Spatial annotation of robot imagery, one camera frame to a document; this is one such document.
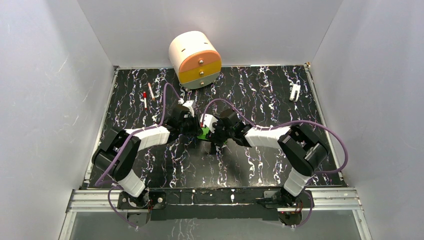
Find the green paper box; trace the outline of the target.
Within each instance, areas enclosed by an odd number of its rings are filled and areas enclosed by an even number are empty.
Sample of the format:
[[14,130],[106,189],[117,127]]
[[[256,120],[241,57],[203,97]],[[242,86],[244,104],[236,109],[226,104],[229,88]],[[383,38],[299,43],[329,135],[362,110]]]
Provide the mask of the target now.
[[214,132],[211,132],[207,127],[201,129],[202,135],[197,137],[199,140],[211,142],[216,146],[223,146],[228,141],[228,135],[222,129],[215,129]]

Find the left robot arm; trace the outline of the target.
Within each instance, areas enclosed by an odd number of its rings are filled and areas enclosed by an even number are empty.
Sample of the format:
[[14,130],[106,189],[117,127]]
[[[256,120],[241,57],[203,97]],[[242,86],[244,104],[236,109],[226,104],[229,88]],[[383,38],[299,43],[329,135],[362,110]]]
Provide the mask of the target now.
[[175,141],[179,136],[197,137],[202,134],[198,115],[191,107],[177,105],[162,124],[124,130],[112,128],[91,158],[92,164],[111,177],[116,186],[137,208],[152,201],[145,183],[136,175],[133,165],[138,152]]

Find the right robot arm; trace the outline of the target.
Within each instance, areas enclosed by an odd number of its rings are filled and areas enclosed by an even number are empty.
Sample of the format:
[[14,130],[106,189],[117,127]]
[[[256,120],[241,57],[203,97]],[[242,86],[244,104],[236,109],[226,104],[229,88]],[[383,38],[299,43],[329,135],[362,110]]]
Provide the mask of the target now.
[[295,207],[302,199],[301,192],[330,153],[328,145],[303,122],[265,129],[243,123],[234,110],[226,109],[218,117],[202,114],[200,126],[208,129],[205,139],[216,146],[222,146],[231,139],[243,147],[282,150],[291,170],[280,193],[273,197],[265,196],[265,204],[274,202]]

